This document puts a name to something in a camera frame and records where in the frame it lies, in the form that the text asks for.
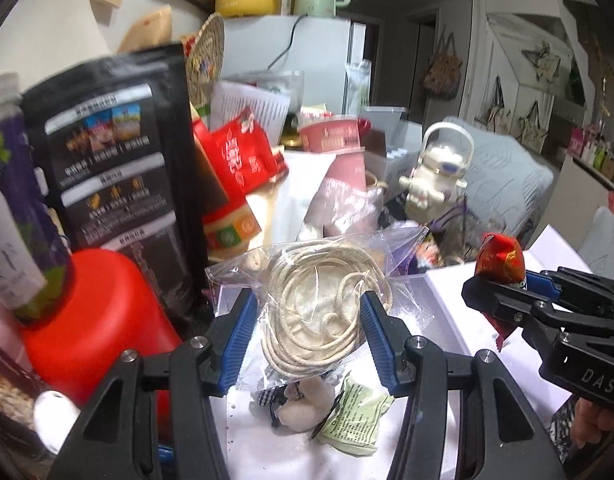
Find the red lid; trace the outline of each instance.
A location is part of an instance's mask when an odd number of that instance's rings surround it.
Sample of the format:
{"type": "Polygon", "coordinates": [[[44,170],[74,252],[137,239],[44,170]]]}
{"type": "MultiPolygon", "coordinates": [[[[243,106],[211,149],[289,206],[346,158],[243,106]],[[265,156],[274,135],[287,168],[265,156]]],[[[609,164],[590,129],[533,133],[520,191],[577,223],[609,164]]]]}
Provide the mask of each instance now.
{"type": "Polygon", "coordinates": [[[138,267],[102,249],[72,257],[71,290],[56,313],[23,330],[34,368],[52,388],[85,402],[120,353],[173,350],[180,338],[138,267]]]}

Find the pink bowl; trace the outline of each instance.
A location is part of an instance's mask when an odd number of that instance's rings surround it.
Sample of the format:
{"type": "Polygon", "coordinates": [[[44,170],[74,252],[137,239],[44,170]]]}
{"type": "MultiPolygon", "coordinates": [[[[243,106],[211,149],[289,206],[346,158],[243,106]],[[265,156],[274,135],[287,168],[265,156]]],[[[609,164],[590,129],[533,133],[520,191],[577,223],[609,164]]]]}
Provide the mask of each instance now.
{"type": "Polygon", "coordinates": [[[298,128],[298,133],[306,152],[326,153],[360,147],[358,118],[354,116],[310,121],[298,128]]]}

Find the black packaging bag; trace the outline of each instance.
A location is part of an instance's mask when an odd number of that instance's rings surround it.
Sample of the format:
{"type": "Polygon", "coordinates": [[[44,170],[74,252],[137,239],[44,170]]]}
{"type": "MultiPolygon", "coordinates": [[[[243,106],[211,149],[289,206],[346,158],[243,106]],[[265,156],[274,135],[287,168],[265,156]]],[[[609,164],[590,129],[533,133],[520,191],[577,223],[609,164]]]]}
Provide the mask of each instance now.
{"type": "Polygon", "coordinates": [[[129,256],[181,337],[201,332],[213,313],[181,44],[77,65],[21,107],[71,249],[129,256]]]}

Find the purple bottle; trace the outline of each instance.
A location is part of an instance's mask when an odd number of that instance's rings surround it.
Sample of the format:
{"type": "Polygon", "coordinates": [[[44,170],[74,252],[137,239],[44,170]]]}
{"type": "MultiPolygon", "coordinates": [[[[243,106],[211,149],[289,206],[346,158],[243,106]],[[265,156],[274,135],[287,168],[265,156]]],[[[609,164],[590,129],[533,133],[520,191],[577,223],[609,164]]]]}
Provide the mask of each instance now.
{"type": "Polygon", "coordinates": [[[20,99],[18,74],[0,72],[0,297],[30,324],[57,306],[71,257],[42,200],[20,99]]]}

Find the human hand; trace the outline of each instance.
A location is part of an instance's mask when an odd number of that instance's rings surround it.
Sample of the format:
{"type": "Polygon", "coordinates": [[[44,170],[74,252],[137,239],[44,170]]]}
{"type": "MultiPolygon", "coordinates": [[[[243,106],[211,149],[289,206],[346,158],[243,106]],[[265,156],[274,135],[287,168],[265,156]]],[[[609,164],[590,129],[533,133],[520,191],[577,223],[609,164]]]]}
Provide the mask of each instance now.
{"type": "Polygon", "coordinates": [[[602,431],[614,431],[614,412],[604,410],[589,400],[580,399],[576,403],[570,431],[572,442],[579,448],[588,442],[598,444],[602,431]]]}

